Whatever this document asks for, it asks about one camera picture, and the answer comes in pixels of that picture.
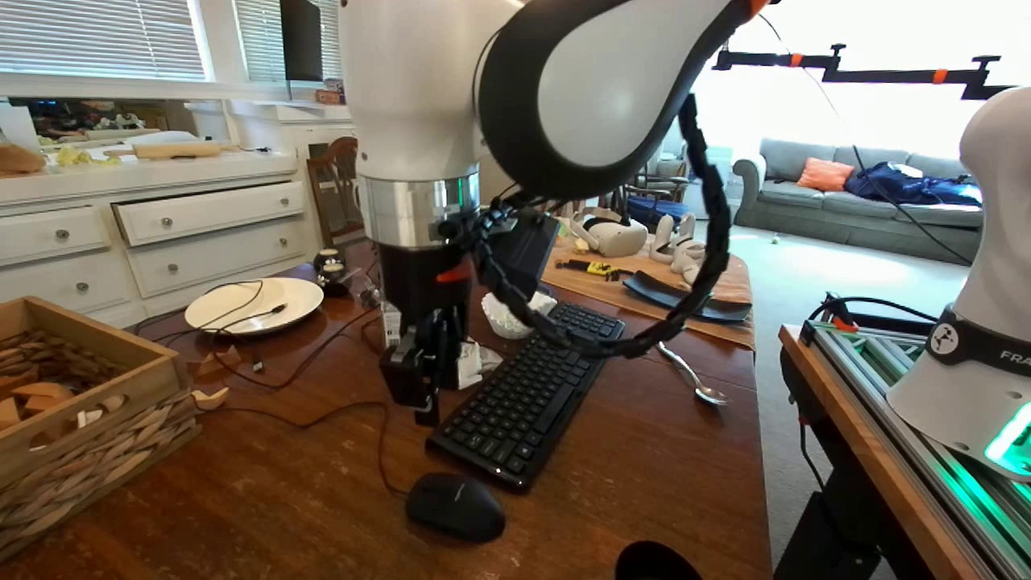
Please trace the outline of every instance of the computer mouse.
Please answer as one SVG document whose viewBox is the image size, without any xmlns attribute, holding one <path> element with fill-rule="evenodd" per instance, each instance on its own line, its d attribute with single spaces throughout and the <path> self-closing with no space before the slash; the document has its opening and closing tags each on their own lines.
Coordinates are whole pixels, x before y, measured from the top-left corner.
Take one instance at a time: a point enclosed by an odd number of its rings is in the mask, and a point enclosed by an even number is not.
<svg viewBox="0 0 1031 580">
<path fill-rule="evenodd" d="M 496 491 L 463 473 L 419 476 L 408 490 L 407 515 L 463 541 L 492 541 L 507 532 L 507 508 Z"/>
</svg>

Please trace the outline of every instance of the wooden box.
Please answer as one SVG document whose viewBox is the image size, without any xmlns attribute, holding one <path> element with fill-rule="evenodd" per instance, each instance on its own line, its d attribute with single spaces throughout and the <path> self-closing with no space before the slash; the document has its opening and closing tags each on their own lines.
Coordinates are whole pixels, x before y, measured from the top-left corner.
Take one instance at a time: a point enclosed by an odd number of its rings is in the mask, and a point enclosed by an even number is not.
<svg viewBox="0 0 1031 580">
<path fill-rule="evenodd" d="M 0 302 L 0 410 L 0 560 L 201 428 L 173 350 L 33 295 Z"/>
</svg>

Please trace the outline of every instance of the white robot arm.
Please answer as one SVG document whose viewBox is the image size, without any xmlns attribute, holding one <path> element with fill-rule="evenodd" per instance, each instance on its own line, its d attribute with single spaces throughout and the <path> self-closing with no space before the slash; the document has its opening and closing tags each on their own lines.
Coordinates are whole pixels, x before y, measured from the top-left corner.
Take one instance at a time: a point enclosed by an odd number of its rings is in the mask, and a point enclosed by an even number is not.
<svg viewBox="0 0 1031 580">
<path fill-rule="evenodd" d="M 385 356 L 395 401 L 432 422 L 436 387 L 453 384 L 472 267 L 440 225 L 476 212 L 485 144 L 522 201 L 614 190 L 765 3 L 345 0 L 363 222 L 404 312 Z"/>
</svg>

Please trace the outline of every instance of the wooden table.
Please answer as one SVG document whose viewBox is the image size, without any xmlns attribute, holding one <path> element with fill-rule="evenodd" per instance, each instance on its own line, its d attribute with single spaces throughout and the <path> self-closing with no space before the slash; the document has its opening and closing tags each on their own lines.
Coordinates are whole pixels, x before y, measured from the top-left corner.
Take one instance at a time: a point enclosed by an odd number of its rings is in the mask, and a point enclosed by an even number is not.
<svg viewBox="0 0 1031 580">
<path fill-rule="evenodd" d="M 803 342 L 797 324 L 780 327 L 780 342 L 786 387 L 836 462 L 824 490 L 827 513 L 851 518 L 853 528 L 851 547 L 858 549 L 841 549 L 841 567 L 859 567 L 864 543 L 875 543 L 868 563 L 874 567 L 887 555 L 900 575 L 996 575 L 836 364 Z M 836 541 L 819 528 L 822 521 L 807 513 L 777 575 L 815 572 L 815 567 L 841 571 L 830 555 Z"/>
<path fill-rule="evenodd" d="M 143 334 L 173 327 L 180 316 L 166 316 Z M 514 347 L 489 338 L 479 316 L 474 334 Z M 231 387 L 230 405 L 207 412 L 180 451 L 20 549 L 0 575 L 613 575 L 620 549 L 642 537 L 669 543 L 706 575 L 771 575 L 754 353 L 728 342 L 674 342 L 728 390 L 718 412 L 692 401 L 653 350 L 610 361 L 535 487 L 498 490 L 509 525 L 489 543 L 461 543 L 404 515 L 416 476 L 459 462 L 428 453 L 428 431 L 389 401 L 378 316 L 327 300 L 285 330 L 236 338 L 236 373 L 211 361 L 226 356 L 226 338 L 168 342 L 201 373 L 196 387 Z M 459 400 L 463 394 L 440 394 L 445 410 Z"/>
</svg>

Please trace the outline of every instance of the plate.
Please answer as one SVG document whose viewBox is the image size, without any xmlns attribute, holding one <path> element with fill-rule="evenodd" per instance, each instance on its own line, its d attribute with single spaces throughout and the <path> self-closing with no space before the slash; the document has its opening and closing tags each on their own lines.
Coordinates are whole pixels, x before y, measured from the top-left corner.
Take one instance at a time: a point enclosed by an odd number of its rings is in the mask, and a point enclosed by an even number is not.
<svg viewBox="0 0 1031 580">
<path fill-rule="evenodd" d="M 323 307 L 327 293 L 313 280 L 264 278 L 217 286 L 196 295 L 184 317 L 211 334 L 262 334 L 301 322 Z"/>
</svg>

